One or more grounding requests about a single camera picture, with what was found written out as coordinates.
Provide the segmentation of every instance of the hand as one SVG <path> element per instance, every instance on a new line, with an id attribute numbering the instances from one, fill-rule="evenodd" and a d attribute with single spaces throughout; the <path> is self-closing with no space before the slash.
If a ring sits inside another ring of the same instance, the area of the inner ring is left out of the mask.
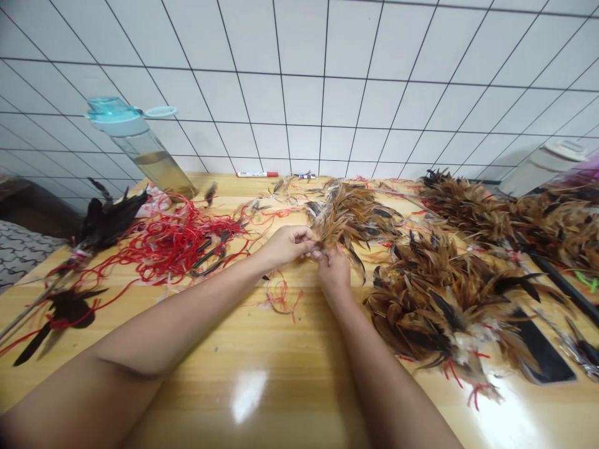
<path id="1" fill-rule="evenodd" d="M 309 256 L 316 243 L 307 226 L 283 226 L 268 239 L 256 255 L 263 259 L 266 272 L 279 268 L 300 256 Z"/>
<path id="2" fill-rule="evenodd" d="M 351 301 L 349 285 L 349 260 L 341 248 L 328 249 L 325 252 L 314 250 L 312 257 L 318 261 L 320 287 L 332 307 L 334 303 Z"/>

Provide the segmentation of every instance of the white tile wall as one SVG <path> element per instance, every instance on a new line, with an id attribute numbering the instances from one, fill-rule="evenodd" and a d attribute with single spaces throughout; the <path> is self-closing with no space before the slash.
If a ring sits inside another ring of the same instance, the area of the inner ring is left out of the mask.
<path id="1" fill-rule="evenodd" d="M 143 174 L 84 117 L 86 97 L 120 95 L 179 109 L 150 124 L 185 170 L 500 180 L 548 139 L 599 147 L 598 7 L 2 2 L 0 170 L 78 210 L 86 176 L 122 192 Z"/>

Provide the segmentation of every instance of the bottle handle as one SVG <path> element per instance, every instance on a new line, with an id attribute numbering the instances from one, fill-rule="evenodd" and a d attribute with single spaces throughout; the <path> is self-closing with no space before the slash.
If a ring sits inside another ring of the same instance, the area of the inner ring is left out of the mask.
<path id="1" fill-rule="evenodd" d="M 169 118 L 173 117 L 177 112 L 174 106 L 158 106 L 144 111 L 145 118 Z"/>

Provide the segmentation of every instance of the wooden table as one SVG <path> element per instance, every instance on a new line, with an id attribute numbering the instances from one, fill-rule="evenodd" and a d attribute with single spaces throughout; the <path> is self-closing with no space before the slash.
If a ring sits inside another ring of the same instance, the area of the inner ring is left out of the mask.
<path id="1" fill-rule="evenodd" d="M 239 204 L 258 196 L 273 180 L 237 179 L 230 175 L 191 176 L 200 192 L 218 181 L 215 213 L 230 213 Z M 309 186 L 323 179 L 312 180 Z M 296 181 L 300 191 L 306 181 Z M 405 189 L 406 184 L 396 184 Z M 380 196 L 385 204 L 404 215 L 419 210 L 406 200 Z M 286 205 L 268 200 L 277 208 Z M 287 224 L 306 223 L 303 212 L 275 219 L 270 233 Z M 231 244 L 231 251 L 240 242 Z M 102 261 L 114 253 L 106 251 Z M 20 283 L 39 279 L 68 255 L 61 249 Z M 369 279 L 362 287 L 353 273 L 354 298 L 362 301 Z M 264 281 L 187 357 L 163 386 L 150 410 L 133 432 L 128 448 L 236 447 L 236 448 L 364 448 L 368 447 L 351 371 L 339 328 L 327 308 L 310 261 L 283 268 L 290 286 L 289 298 L 300 289 L 304 296 L 296 310 L 296 323 L 255 304 L 265 300 Z M 103 283 L 116 294 L 135 277 L 131 266 L 120 266 Z M 17 285 L 0 297 L 0 325 L 6 325 L 25 304 L 42 291 L 41 282 Z M 6 410 L 51 372 L 112 329 L 156 303 L 163 287 L 133 286 L 122 298 L 98 312 L 95 322 L 82 330 L 65 331 L 42 357 L 11 367 L 19 349 L 0 357 L 0 407 Z M 562 310 L 553 304 L 543 310 L 563 324 Z M 599 332 L 583 314 L 576 323 L 586 337 L 599 344 Z M 537 322 L 551 341 L 555 334 Z M 13 337 L 27 332 L 29 324 Z M 429 394 L 466 448 L 596 448 L 599 441 L 597 412 L 599 385 L 591 383 L 572 363 L 578 381 L 539 387 L 511 372 L 494 357 L 493 379 L 505 402 L 479 399 L 480 411 L 467 406 L 471 389 L 447 381 L 437 370 L 418 371 L 416 380 Z M 406 365 L 413 370 L 412 364 Z M 427 423 L 422 423 L 427 431 Z"/>

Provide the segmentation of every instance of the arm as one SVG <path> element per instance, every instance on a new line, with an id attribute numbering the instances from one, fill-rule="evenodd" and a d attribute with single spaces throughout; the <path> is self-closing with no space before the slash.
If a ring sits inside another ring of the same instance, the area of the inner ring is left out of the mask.
<path id="1" fill-rule="evenodd" d="M 351 297 L 349 261 L 336 249 L 315 251 L 324 296 L 339 322 L 376 448 L 447 448 L 462 445 L 435 405 L 393 357 Z"/>
<path id="2" fill-rule="evenodd" d="M 254 255 L 158 303 L 83 351 L 2 416 L 8 447 L 116 447 L 185 354 L 264 274 L 308 253 L 311 238 L 305 226 L 285 226 Z"/>

